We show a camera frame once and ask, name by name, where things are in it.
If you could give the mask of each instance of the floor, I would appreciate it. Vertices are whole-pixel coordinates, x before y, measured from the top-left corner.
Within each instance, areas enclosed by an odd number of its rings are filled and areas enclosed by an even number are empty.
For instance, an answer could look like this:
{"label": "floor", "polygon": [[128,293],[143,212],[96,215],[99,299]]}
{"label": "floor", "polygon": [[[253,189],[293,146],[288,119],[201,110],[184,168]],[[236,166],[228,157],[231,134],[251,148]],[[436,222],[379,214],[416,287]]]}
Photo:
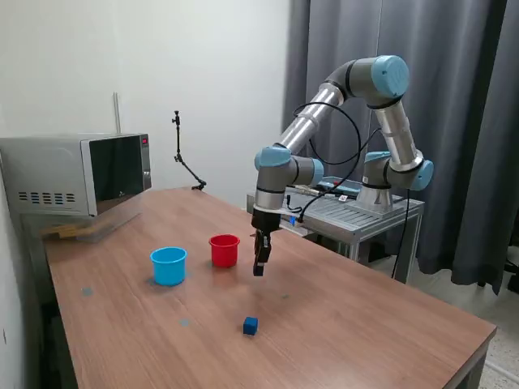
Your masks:
{"label": "floor", "polygon": [[[508,258],[519,263],[519,248],[510,247]],[[375,262],[372,267],[391,273],[393,259]],[[506,275],[499,296],[489,285],[460,286],[450,281],[450,271],[440,271],[433,276],[422,274],[414,266],[410,284],[498,326],[491,342],[487,360],[519,376],[519,294],[506,289],[510,275]],[[485,366],[480,389],[519,389],[519,384]]]}

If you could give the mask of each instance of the blue cube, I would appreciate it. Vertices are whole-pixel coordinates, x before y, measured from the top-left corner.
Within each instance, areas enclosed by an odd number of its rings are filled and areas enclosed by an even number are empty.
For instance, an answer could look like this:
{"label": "blue cube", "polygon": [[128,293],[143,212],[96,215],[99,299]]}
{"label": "blue cube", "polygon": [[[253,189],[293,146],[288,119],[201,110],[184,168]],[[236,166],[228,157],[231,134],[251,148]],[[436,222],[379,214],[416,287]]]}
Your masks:
{"label": "blue cube", "polygon": [[245,335],[254,335],[258,331],[258,319],[246,317],[243,322],[243,333]]}

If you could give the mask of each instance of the robotic arm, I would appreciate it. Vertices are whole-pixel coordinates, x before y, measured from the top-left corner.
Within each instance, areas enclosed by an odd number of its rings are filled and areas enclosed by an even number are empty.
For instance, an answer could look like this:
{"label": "robotic arm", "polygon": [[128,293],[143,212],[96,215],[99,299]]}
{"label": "robotic arm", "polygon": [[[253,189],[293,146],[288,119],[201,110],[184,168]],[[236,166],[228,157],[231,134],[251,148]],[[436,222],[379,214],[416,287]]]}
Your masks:
{"label": "robotic arm", "polygon": [[[345,63],[320,85],[311,102],[342,105],[362,97],[375,111],[388,152],[367,153],[362,189],[357,203],[367,209],[391,207],[391,186],[424,189],[432,177],[433,164],[414,146],[410,124],[401,103],[409,85],[404,60],[394,55],[364,58]],[[319,160],[296,156],[319,129],[333,108],[308,105],[292,121],[278,143],[265,147],[255,157],[258,170],[252,226],[256,228],[254,275],[262,276],[270,255],[270,233],[279,229],[285,188],[314,185],[323,177]]]}

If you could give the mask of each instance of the gray curtain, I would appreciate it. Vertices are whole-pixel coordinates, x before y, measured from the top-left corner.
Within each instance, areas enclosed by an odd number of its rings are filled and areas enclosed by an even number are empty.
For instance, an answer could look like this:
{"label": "gray curtain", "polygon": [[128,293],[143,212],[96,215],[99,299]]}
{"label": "gray curtain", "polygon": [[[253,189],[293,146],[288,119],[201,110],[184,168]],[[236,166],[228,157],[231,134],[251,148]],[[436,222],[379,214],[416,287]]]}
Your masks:
{"label": "gray curtain", "polygon": [[[294,0],[292,7],[285,124],[342,63],[403,57],[411,73],[403,103],[414,140],[435,163],[429,188],[412,194],[426,201],[420,270],[449,268],[454,283],[484,281],[498,293],[519,205],[519,2]],[[344,108],[363,139],[378,126],[362,101]],[[314,140],[327,160],[356,151],[341,115]],[[384,141],[375,137],[369,149],[384,150]],[[343,177],[348,169],[328,166],[326,173]],[[361,174],[362,166],[354,179]]]}

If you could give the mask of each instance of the red cup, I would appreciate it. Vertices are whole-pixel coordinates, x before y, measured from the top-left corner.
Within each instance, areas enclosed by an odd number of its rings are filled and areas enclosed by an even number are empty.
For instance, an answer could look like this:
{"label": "red cup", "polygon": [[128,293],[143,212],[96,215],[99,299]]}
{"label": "red cup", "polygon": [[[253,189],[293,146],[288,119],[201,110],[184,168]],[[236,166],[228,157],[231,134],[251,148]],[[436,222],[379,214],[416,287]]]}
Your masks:
{"label": "red cup", "polygon": [[238,261],[238,243],[240,239],[234,235],[216,235],[209,239],[211,260],[214,266],[232,267]]}

